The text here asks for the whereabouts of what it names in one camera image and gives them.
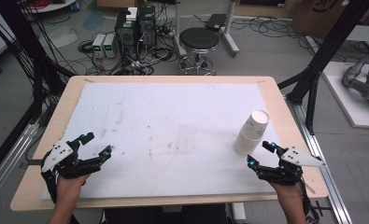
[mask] white board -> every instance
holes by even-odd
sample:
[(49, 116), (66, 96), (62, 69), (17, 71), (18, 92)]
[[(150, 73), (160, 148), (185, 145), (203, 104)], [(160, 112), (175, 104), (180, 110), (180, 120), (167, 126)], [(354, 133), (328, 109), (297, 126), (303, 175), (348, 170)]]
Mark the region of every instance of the white board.
[[(255, 109), (267, 112), (251, 84), (88, 83), (64, 139), (94, 133), (79, 149), (82, 159), (107, 145), (113, 151), (80, 197), (273, 192), (234, 152), (234, 140)], [(278, 143), (272, 121), (263, 139)], [(277, 166), (277, 155), (261, 144), (253, 157)], [(49, 198), (45, 190), (42, 198)]]
[[(342, 77), (353, 63), (329, 63), (324, 69), (324, 77), (330, 89), (344, 110), (352, 127), (369, 128), (369, 101), (353, 89), (342, 85)], [(365, 64), (357, 79), (365, 82), (369, 72), (369, 64)]]

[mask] metal stool base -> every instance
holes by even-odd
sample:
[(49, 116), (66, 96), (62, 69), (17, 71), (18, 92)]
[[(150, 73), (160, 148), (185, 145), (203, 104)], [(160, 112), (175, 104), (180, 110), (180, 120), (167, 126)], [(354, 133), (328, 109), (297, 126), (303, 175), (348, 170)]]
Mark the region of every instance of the metal stool base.
[(186, 56), (180, 60), (179, 73), (188, 75), (189, 73), (201, 76), (215, 76), (213, 62), (201, 54)]

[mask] round stool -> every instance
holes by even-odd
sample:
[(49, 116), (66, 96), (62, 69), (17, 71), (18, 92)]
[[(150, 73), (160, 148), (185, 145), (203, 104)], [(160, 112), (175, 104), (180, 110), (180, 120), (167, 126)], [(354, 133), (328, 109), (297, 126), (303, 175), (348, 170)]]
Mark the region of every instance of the round stool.
[(181, 59), (179, 72), (188, 74), (193, 70), (196, 75), (216, 75), (213, 62), (201, 55), (215, 50), (219, 44), (219, 37), (210, 30), (196, 27), (183, 31), (179, 37), (182, 48), (192, 53)]

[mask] stacked cup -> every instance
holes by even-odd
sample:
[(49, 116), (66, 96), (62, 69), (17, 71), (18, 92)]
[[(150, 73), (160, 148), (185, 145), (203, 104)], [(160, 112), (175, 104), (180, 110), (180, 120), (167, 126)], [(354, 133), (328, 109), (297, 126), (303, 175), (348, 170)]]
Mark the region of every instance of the stacked cup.
[(253, 111), (234, 141), (234, 150), (242, 156), (251, 154), (263, 139), (268, 122), (269, 116), (265, 111)]

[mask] computer tower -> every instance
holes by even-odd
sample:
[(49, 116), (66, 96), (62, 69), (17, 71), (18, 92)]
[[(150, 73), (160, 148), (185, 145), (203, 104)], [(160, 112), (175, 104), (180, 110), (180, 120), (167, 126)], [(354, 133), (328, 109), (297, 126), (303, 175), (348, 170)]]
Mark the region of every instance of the computer tower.
[(123, 60), (128, 56), (131, 60), (137, 61), (140, 53), (137, 51), (141, 49), (141, 45), (137, 47), (140, 33), (137, 21), (127, 21), (126, 12), (121, 12), (117, 17), (115, 33)]
[(140, 7), (138, 22), (143, 40), (143, 45), (151, 48), (157, 45), (155, 6)]

